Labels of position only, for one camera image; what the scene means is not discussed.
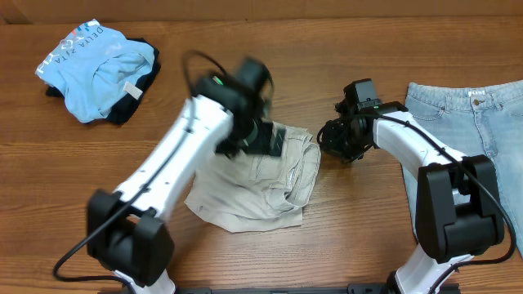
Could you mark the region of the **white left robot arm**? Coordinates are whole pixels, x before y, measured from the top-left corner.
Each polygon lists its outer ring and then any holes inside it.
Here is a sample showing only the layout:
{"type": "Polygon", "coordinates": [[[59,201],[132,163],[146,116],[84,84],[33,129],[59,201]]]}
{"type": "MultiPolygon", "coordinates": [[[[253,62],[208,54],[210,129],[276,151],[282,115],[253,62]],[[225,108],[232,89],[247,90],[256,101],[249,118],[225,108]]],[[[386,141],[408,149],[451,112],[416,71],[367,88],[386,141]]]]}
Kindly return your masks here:
{"type": "Polygon", "coordinates": [[[197,167],[214,154],[279,157],[283,128],[264,121],[269,69],[247,57],[234,74],[210,72],[190,85],[178,119],[142,165],[114,192],[87,205],[87,253],[111,271],[124,293],[174,293],[168,277],[172,209],[197,167]]]}

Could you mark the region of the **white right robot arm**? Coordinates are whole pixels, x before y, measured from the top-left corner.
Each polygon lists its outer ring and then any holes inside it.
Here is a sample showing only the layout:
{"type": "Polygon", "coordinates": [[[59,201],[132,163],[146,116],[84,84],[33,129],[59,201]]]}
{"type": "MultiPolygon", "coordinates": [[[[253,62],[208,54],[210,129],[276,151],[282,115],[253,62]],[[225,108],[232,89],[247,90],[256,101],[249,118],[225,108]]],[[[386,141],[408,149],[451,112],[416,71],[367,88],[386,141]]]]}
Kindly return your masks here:
{"type": "Polygon", "coordinates": [[[336,106],[339,118],[320,129],[322,151],[350,163],[371,148],[393,155],[417,180],[418,245],[384,284],[350,285],[350,293],[457,293],[445,280],[504,238],[507,219],[498,200],[493,163],[446,146],[413,119],[399,102],[336,106]]]}

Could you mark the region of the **beige khaki shorts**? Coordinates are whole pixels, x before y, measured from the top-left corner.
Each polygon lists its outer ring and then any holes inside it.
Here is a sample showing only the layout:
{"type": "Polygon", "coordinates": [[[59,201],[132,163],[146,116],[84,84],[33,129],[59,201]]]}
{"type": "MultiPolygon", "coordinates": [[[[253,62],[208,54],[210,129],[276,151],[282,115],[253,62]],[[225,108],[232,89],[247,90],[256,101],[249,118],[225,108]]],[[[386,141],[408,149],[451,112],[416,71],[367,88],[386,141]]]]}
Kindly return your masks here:
{"type": "Polygon", "coordinates": [[[286,126],[279,157],[216,154],[199,167],[185,204],[231,233],[299,226],[320,168],[320,147],[301,127],[286,126]]]}

